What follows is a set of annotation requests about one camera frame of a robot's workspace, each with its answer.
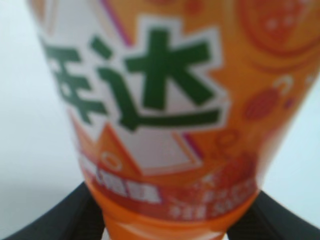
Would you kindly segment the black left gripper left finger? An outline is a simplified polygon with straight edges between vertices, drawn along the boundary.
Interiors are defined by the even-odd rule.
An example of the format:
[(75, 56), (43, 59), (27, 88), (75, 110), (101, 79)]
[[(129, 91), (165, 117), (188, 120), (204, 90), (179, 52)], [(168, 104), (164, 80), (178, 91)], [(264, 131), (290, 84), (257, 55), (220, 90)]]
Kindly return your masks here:
[(85, 183), (5, 240), (106, 240), (102, 211)]

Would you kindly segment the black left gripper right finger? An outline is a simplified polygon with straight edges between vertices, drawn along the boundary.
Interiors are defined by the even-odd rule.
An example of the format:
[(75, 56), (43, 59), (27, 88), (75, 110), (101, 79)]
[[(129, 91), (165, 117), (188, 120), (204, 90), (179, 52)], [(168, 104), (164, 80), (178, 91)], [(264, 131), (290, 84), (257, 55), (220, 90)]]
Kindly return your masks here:
[(320, 229), (261, 191), (227, 231), (230, 240), (318, 240)]

